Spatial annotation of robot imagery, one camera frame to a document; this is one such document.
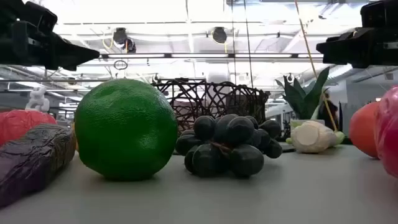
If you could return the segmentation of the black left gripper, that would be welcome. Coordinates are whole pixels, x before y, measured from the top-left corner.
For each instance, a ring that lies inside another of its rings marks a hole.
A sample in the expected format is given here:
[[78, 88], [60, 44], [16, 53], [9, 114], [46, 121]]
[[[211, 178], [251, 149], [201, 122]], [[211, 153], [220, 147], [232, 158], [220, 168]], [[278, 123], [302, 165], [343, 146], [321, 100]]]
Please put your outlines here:
[[56, 14], [35, 2], [1, 0], [1, 50], [6, 53], [1, 63], [76, 71], [100, 56], [54, 33], [57, 21]]

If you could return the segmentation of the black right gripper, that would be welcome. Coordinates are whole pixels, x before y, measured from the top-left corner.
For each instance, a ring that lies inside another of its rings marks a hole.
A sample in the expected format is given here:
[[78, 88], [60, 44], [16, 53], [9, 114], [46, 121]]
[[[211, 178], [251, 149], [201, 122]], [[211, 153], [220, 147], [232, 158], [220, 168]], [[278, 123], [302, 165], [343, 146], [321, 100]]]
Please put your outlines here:
[[346, 65], [348, 51], [345, 41], [354, 36], [358, 51], [356, 65], [397, 65], [397, 0], [374, 1], [360, 10], [362, 27], [339, 36], [328, 37], [317, 44], [323, 63]]

